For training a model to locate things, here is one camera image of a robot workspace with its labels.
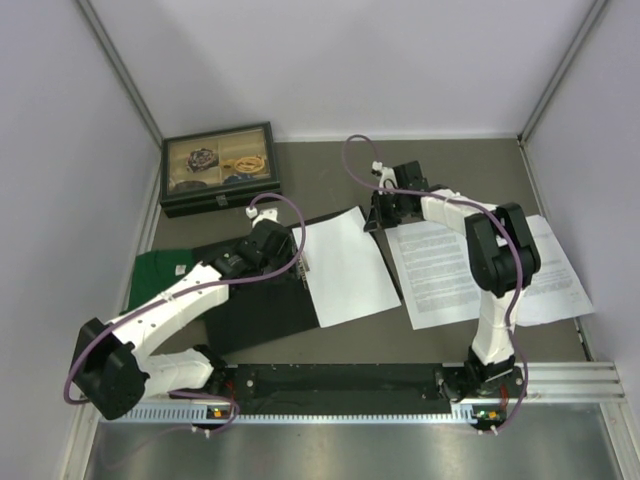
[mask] sheet of paper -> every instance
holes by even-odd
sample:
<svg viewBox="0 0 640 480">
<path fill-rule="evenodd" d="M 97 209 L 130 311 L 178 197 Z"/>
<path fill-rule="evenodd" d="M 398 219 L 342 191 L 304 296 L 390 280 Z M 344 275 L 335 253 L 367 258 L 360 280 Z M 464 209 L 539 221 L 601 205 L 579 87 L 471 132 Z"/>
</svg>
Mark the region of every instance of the sheet of paper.
<svg viewBox="0 0 640 480">
<path fill-rule="evenodd" d="M 518 312 L 522 326 L 593 312 L 580 280 L 547 221 L 527 218 L 542 267 Z M 479 288 L 469 270 L 466 240 L 441 225 L 418 222 L 386 231 L 414 329 L 478 318 Z"/>
<path fill-rule="evenodd" d="M 382 253 L 363 227 L 357 207 L 307 227 L 307 283 L 321 327 L 401 305 Z M 300 245 L 300 229 L 293 234 Z"/>
</svg>

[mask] green cloth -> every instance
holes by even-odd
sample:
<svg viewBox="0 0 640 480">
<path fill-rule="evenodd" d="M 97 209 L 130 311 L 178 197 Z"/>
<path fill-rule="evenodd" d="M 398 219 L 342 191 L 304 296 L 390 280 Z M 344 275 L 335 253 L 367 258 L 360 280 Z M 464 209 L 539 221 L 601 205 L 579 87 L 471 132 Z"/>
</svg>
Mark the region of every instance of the green cloth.
<svg viewBox="0 0 640 480">
<path fill-rule="evenodd" d="M 191 271 L 191 250 L 155 250 L 136 257 L 127 312 L 144 305 Z"/>
</svg>

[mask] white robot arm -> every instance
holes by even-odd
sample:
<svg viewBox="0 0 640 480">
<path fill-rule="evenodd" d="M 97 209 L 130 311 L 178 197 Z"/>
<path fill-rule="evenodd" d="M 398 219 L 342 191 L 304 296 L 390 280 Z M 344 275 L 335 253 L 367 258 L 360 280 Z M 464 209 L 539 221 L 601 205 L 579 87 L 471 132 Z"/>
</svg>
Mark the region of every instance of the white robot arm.
<svg viewBox="0 0 640 480">
<path fill-rule="evenodd" d="M 515 355 L 508 330 L 513 332 L 515 328 L 519 300 L 511 311 L 510 327 L 505 324 L 505 314 L 515 293 L 515 262 L 505 240 L 489 219 L 469 204 L 484 207 L 501 221 L 516 244 L 523 269 L 523 288 L 526 288 L 533 274 L 540 270 L 540 256 L 522 209 L 513 203 L 482 204 L 446 187 L 430 187 L 418 162 L 394 168 L 374 162 L 372 171 L 379 177 L 381 188 L 423 191 L 433 196 L 374 192 L 366 231 L 395 227 L 403 217 L 414 216 L 444 225 L 466 237 L 471 271 L 482 289 L 478 331 L 467 363 L 478 384 L 510 373 Z"/>
<path fill-rule="evenodd" d="M 253 230 L 235 246 L 220 249 L 135 311 L 106 324 L 94 318 L 80 329 L 73 363 L 94 339 L 127 317 L 126 323 L 91 350 L 73 377 L 106 419 L 124 415 L 143 398 L 203 388 L 216 368 L 226 367 L 204 346 L 171 355 L 153 353 L 200 314 L 229 299 L 233 289 L 215 282 L 233 279 L 241 283 L 244 277 L 268 274 L 291 261 L 295 242 L 291 231 L 277 222 L 277 210 L 263 210 L 258 215 L 255 209 L 247 209 L 247 214 Z M 287 275 L 296 276 L 297 267 L 291 267 Z"/>
</svg>

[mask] black cloth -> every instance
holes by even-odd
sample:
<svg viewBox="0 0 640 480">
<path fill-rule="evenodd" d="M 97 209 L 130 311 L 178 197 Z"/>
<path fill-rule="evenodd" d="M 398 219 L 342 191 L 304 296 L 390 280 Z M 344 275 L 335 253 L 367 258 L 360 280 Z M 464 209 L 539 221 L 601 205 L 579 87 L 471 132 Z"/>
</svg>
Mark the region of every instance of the black cloth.
<svg viewBox="0 0 640 480">
<path fill-rule="evenodd" d="M 314 218 L 307 221 L 307 225 L 329 220 L 342 213 L 344 211 Z M 238 240 L 195 248 L 192 252 L 194 260 L 199 262 L 211 258 L 215 250 L 233 245 Z M 391 270 L 389 275 L 402 298 Z M 205 321 L 209 346 L 218 355 L 320 327 L 311 293 L 305 288 L 302 280 L 267 281 L 245 285 L 236 289 L 226 303 L 205 312 L 201 318 Z"/>
</svg>

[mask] gray table surface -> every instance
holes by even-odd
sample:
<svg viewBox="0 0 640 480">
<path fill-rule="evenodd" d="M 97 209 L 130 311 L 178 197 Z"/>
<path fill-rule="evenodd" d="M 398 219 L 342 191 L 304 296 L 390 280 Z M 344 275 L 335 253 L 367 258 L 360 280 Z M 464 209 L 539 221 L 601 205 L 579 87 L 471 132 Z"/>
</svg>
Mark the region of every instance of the gray table surface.
<svg viewBox="0 0 640 480">
<path fill-rule="evenodd" d="M 529 178 L 515 139 L 431 140 L 379 142 L 387 166 L 419 160 L 425 176 L 478 201 L 518 202 L 527 215 L 538 213 Z M 305 218 L 355 205 L 368 211 L 371 191 L 353 182 L 342 169 L 339 142 L 276 144 L 284 194 L 302 209 Z M 372 153 L 363 143 L 353 145 L 351 164 L 362 178 L 372 180 Z M 295 214 L 278 205 L 283 224 Z M 153 248 L 192 248 L 246 235 L 244 209 L 231 209 L 168 219 L 160 216 Z M 383 254 L 395 267 L 384 233 L 378 233 Z M 413 330 L 406 307 L 394 308 L 331 328 L 317 328 L 228 355 L 237 363 L 403 363 L 457 362 L 467 356 L 477 321 Z M 573 320 L 517 328 L 521 347 L 532 361 L 585 359 Z M 204 325 L 192 322 L 163 345 L 180 351 L 206 342 Z"/>
</svg>

